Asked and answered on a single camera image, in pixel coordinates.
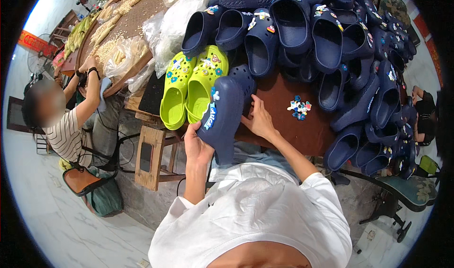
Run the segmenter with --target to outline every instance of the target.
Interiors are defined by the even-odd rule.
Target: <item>black shirt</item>
[[[418,133],[424,133],[423,146],[427,146],[435,137],[435,123],[430,120],[430,115],[435,111],[435,103],[432,95],[426,91],[423,100],[415,105],[418,112]]]

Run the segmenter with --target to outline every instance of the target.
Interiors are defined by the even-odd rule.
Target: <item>black wristband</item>
[[[88,77],[88,75],[90,74],[91,71],[95,71],[96,74],[98,75],[98,80],[101,80],[101,78],[99,77],[98,69],[96,69],[96,67],[92,67],[92,68],[90,68],[88,70],[87,77]]]

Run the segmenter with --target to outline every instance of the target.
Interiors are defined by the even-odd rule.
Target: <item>lime green clog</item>
[[[180,52],[173,57],[167,68],[159,115],[164,125],[170,130],[180,128],[186,120],[185,101],[188,93],[188,80],[196,63],[196,57],[188,58],[183,52]]]
[[[199,55],[197,66],[188,82],[186,110],[190,123],[201,120],[210,103],[211,88],[220,76],[227,76],[228,59],[215,45],[208,45]]]

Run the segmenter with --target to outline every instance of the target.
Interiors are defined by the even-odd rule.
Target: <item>chair wheel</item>
[[[399,229],[397,231],[397,233],[399,234],[399,236],[397,237],[397,242],[398,243],[400,243],[400,242],[402,242],[402,240],[404,240],[404,238],[407,235],[407,232],[408,232],[408,229],[410,228],[410,226],[411,226],[411,222],[408,223],[408,225],[406,226],[405,229]]]

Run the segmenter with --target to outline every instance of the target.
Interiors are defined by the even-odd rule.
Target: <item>red banner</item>
[[[47,41],[42,40],[25,30],[22,30],[17,43],[36,52],[42,51],[46,57],[52,57],[57,50],[55,45],[49,44]]]

